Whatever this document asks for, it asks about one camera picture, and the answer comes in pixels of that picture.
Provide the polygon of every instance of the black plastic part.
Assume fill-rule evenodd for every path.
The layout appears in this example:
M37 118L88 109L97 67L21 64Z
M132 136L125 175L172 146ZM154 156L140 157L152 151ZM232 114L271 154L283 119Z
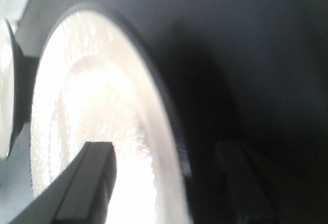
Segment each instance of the black plastic part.
M277 222L264 190L235 142L219 142L216 164L221 172L233 224L275 224Z
M279 215L279 223L326 223L327 199L323 195L316 194L302 178L273 164L250 145L242 147L257 171L261 185L266 188L266 194Z
M39 57L24 56L19 44L15 39L9 22L6 22L12 44L15 83L14 113L12 132L10 137L10 148L8 152L9 156L13 144L21 132L24 123L30 121L34 81L39 63Z
M113 145L87 142L58 179L11 224L102 223L115 179Z

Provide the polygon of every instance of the dark background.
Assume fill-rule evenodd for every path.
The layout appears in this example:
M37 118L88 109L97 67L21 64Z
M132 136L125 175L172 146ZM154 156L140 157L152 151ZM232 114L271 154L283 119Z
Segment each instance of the dark background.
M117 11L150 50L186 137L196 220L219 218L220 140L244 141L328 196L328 0L30 0L16 33L23 53L40 56L82 2Z

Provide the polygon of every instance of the white circular object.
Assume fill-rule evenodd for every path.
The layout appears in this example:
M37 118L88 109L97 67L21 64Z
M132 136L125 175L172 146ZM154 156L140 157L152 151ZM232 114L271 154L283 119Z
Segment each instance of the white circular object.
M86 141L112 141L116 152L106 223L189 223L176 144L154 80L125 33L91 10L55 28L39 63L31 116L35 197Z
M14 56L10 28L0 19L0 158L7 157L13 129Z

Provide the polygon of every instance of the glass surface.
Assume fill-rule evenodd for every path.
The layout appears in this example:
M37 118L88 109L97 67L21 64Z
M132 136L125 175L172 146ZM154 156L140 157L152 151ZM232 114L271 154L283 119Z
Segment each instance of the glass surface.
M4 19L0 19L0 158L6 158L14 113L14 63L11 36Z
M189 223L175 141L153 78L129 38L93 11L64 19L40 60L31 117L35 197L85 141L115 148L106 223Z

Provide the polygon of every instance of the white disc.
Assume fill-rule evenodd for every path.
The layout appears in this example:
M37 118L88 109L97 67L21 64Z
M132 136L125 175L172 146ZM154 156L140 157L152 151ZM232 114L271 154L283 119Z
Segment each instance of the white disc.
M14 63L9 26L0 19L0 158L6 158L10 148L14 114Z
M174 137L152 76L123 31L91 10L66 17L40 59L31 116L35 197L86 141L115 147L106 223L189 223Z

